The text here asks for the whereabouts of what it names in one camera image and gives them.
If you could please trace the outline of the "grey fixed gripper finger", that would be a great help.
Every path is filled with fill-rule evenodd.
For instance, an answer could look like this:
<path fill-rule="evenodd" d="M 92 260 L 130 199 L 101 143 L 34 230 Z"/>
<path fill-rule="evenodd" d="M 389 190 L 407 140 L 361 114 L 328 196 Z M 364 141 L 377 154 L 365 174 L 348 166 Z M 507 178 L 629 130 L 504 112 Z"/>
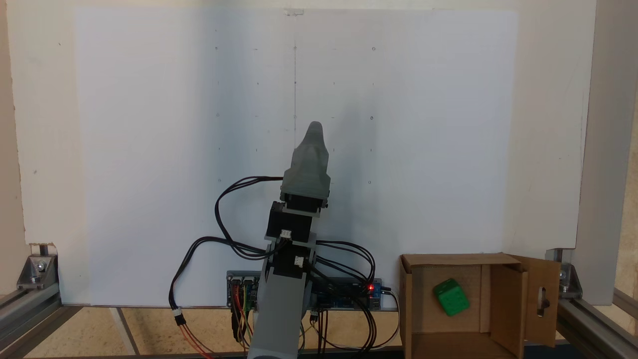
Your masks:
<path fill-rule="evenodd" d="M 318 166 L 319 168 L 321 168 L 321 171 L 323 173 L 327 173 L 329 153 L 325 145 L 323 131 L 318 131 L 315 137 L 316 138 L 313 145 L 317 153 L 317 162 L 319 164 Z"/>

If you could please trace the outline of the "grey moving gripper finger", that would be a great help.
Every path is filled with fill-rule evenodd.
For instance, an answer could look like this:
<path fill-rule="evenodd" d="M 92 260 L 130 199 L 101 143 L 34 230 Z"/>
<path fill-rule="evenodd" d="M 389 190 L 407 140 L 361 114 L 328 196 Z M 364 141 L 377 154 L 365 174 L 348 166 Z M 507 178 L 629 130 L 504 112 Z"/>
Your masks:
<path fill-rule="evenodd" d="M 313 145 L 318 131 L 323 131 L 322 124 L 319 121 L 312 121 L 302 141 L 293 152 L 292 166 L 294 168 L 305 168 L 322 172 L 318 166 L 317 153 Z"/>

